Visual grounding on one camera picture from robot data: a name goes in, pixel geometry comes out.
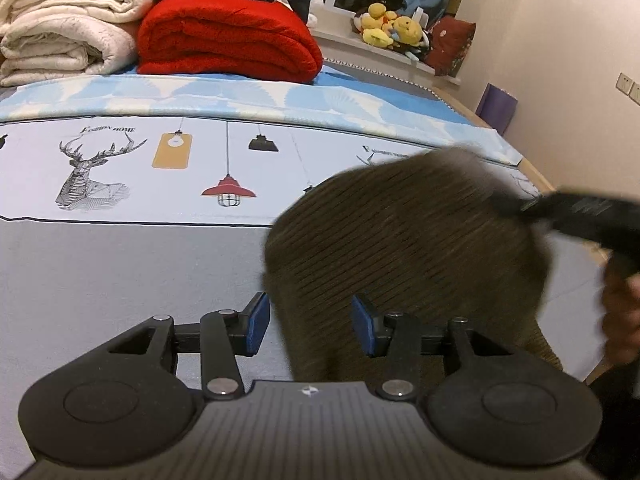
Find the right hand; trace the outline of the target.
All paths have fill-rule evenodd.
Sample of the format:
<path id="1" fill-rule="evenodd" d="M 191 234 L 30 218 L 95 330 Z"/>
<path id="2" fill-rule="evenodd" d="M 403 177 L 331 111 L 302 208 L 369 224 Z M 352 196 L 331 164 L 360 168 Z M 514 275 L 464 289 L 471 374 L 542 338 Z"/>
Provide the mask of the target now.
<path id="1" fill-rule="evenodd" d="M 629 364 L 639 356 L 639 274 L 630 274 L 619 256 L 612 255 L 604 268 L 601 304 L 606 362 Z"/>

